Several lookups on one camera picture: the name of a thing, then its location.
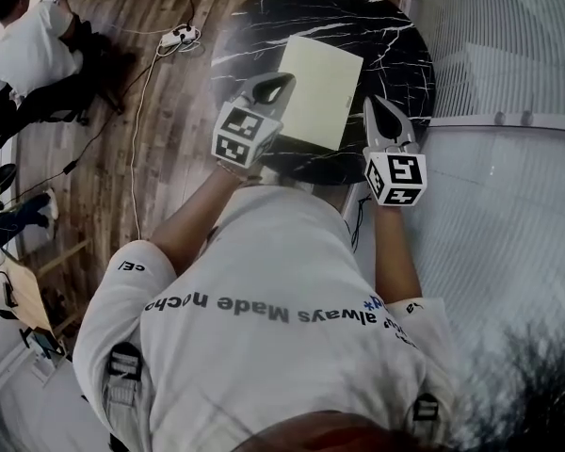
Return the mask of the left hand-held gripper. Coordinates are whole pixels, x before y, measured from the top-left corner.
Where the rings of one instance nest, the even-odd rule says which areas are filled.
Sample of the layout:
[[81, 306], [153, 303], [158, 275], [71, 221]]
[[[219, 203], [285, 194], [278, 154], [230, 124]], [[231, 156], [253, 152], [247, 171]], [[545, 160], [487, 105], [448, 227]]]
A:
[[239, 168], [250, 168], [283, 129], [283, 123], [273, 118], [283, 116], [296, 83], [292, 73], [271, 72], [249, 78], [237, 92], [239, 97], [222, 105], [211, 154]]

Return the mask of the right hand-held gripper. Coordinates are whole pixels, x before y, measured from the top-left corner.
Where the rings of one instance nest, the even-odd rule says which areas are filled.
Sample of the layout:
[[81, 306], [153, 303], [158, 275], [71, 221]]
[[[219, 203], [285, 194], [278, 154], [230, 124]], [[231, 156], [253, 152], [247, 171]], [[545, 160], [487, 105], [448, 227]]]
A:
[[391, 101], [372, 95], [363, 101], [363, 125], [369, 146], [363, 149], [364, 177], [373, 200], [379, 206], [415, 206], [428, 187], [428, 176], [412, 122]]

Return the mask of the cream folder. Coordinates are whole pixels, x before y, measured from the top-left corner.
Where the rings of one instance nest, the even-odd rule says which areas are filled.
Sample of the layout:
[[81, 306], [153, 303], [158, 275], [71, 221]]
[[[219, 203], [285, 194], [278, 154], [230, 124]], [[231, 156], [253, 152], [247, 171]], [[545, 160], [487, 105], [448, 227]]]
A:
[[279, 71], [296, 85], [282, 116], [282, 135], [336, 151], [341, 145], [363, 58], [319, 40], [293, 36]]

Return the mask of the person's left forearm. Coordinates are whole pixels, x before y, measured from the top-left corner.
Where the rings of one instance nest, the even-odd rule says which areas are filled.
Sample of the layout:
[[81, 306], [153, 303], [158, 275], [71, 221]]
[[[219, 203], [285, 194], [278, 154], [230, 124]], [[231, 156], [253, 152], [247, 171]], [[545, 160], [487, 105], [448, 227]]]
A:
[[195, 261], [216, 221], [242, 180], [221, 166], [153, 232], [150, 241], [170, 261], [177, 276]]

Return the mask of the person's right forearm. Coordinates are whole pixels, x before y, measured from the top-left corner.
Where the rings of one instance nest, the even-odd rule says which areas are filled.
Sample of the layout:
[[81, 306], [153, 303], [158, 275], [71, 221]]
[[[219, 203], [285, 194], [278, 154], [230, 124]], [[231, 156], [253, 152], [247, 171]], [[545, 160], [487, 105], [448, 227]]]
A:
[[422, 297], [399, 207], [378, 206], [375, 226], [375, 291], [388, 305]]

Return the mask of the black marble round table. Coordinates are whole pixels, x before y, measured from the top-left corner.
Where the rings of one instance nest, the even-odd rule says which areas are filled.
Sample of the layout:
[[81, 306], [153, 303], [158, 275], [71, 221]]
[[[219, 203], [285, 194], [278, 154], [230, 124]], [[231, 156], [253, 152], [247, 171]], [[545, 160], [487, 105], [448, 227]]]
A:
[[389, 0], [245, 0], [219, 31], [211, 87], [218, 104], [248, 78], [277, 71], [289, 37], [330, 44], [363, 58], [337, 151], [278, 137], [263, 162], [279, 174], [319, 186], [363, 180], [363, 100], [389, 100], [421, 137], [431, 120], [435, 76], [431, 57], [412, 21]]

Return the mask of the large white power strip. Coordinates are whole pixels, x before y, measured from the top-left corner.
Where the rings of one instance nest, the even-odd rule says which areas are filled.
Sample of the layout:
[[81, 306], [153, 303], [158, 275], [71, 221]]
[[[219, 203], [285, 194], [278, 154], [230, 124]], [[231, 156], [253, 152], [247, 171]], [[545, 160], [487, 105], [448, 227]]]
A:
[[201, 34], [201, 31], [196, 26], [184, 24], [164, 34], [160, 39], [159, 45], [164, 48], [170, 48], [178, 44], [189, 45], [199, 40]]

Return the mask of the black office chair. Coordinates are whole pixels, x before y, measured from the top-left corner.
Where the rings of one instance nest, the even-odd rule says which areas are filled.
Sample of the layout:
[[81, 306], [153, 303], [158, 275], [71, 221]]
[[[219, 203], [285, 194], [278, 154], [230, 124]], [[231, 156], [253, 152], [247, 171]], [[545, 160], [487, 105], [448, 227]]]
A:
[[98, 32], [86, 30], [73, 41], [82, 45], [86, 59], [80, 73], [30, 92], [19, 104], [10, 96], [10, 86], [0, 91], [0, 150], [32, 123], [88, 124], [86, 112], [96, 97], [103, 99], [111, 110], [122, 113], [121, 101], [109, 80], [118, 74], [124, 57], [118, 55], [107, 36]]

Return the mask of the person's white printed shirt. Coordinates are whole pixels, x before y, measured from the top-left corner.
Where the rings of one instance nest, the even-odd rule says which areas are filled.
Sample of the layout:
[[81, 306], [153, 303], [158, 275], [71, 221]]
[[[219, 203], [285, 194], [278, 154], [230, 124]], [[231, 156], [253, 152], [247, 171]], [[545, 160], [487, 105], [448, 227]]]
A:
[[150, 242], [118, 250], [73, 368], [101, 422], [139, 452], [230, 452], [320, 411], [440, 444], [456, 390], [444, 303], [386, 305], [339, 213], [276, 186], [237, 191], [180, 276]]

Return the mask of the light wooden table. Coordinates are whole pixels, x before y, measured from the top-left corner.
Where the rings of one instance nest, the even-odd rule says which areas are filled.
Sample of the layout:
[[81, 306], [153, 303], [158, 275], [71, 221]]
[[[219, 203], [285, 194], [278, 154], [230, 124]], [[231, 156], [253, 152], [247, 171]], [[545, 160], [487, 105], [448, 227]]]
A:
[[88, 307], [87, 304], [83, 305], [78, 311], [68, 315], [64, 321], [54, 327], [41, 298], [39, 279], [64, 264], [91, 243], [92, 239], [89, 238], [76, 244], [37, 271], [24, 266], [7, 250], [2, 251], [5, 258], [0, 265], [0, 271], [4, 271], [10, 279], [13, 288], [13, 298], [17, 302], [17, 305], [11, 308], [11, 310], [19, 321], [32, 329], [40, 328], [44, 331], [49, 331], [55, 338], [59, 338], [66, 328], [82, 319]]

